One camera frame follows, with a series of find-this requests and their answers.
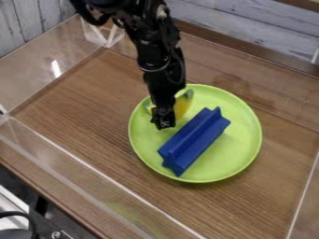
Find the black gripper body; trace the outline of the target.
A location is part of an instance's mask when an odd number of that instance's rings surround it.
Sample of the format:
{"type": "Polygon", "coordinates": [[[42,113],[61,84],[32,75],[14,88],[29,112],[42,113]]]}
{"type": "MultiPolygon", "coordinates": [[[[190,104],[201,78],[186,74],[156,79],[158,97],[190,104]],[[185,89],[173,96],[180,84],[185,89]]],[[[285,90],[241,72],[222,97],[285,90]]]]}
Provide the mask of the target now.
{"type": "Polygon", "coordinates": [[[142,71],[150,99],[156,107],[172,107],[174,95],[185,87],[185,65],[180,47],[165,50],[161,44],[136,44],[137,65],[142,71]]]}

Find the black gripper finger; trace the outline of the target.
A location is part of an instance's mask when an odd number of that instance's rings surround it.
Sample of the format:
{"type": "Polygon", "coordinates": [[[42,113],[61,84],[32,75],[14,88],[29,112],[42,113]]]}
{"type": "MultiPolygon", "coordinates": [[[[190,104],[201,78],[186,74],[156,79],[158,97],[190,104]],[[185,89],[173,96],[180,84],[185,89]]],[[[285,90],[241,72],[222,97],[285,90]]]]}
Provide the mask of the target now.
{"type": "Polygon", "coordinates": [[[158,130],[173,128],[176,126],[176,114],[173,109],[174,103],[165,106],[150,106],[150,122],[156,125],[158,130]]]}

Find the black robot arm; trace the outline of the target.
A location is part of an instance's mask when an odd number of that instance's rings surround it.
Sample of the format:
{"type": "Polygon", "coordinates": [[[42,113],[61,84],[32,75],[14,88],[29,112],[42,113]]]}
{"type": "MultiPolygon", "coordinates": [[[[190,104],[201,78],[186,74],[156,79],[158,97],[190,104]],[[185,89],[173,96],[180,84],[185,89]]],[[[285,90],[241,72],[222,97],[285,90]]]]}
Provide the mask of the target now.
{"type": "Polygon", "coordinates": [[[157,129],[176,126],[176,93],[185,88],[180,34],[164,0],[69,0],[82,19],[94,26],[108,21],[125,31],[137,52],[137,65],[153,107],[157,129]]]}

